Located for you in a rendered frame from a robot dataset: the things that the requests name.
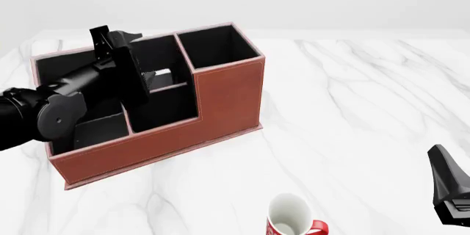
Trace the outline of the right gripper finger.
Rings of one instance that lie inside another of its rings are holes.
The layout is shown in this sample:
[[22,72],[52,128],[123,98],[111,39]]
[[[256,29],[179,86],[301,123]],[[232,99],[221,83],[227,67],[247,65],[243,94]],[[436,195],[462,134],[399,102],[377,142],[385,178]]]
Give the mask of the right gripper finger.
[[440,144],[434,145],[427,155],[433,173],[434,205],[450,201],[455,206],[470,206],[470,176]]

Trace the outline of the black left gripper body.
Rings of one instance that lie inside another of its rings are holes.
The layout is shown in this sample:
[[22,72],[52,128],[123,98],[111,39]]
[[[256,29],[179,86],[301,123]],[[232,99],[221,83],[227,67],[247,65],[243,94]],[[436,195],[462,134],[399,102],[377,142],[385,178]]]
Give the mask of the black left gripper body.
[[139,60],[131,49],[131,43],[124,43],[122,31],[108,32],[107,37],[112,46],[111,58],[115,63],[118,91],[124,107],[136,109],[148,103],[150,93],[143,80]]

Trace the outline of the red-brown desk caddy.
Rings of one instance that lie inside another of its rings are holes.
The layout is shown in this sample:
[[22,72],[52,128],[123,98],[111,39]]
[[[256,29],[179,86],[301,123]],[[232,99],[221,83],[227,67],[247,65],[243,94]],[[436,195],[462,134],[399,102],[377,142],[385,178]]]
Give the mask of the red-brown desk caddy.
[[151,78],[147,104],[113,98],[46,144],[73,189],[261,128],[264,55],[232,23],[131,42]]

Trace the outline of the white and red mug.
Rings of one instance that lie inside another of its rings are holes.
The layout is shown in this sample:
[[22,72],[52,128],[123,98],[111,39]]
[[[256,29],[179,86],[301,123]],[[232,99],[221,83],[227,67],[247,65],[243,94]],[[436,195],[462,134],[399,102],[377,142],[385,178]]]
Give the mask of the white and red mug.
[[329,227],[301,197],[283,193],[270,201],[265,235],[329,235]]

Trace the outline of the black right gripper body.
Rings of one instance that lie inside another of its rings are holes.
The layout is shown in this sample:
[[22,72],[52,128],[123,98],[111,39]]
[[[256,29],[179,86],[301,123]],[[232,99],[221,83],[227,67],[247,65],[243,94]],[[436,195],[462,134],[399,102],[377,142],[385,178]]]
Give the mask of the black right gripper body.
[[470,228],[470,195],[439,201],[434,209],[443,225]]

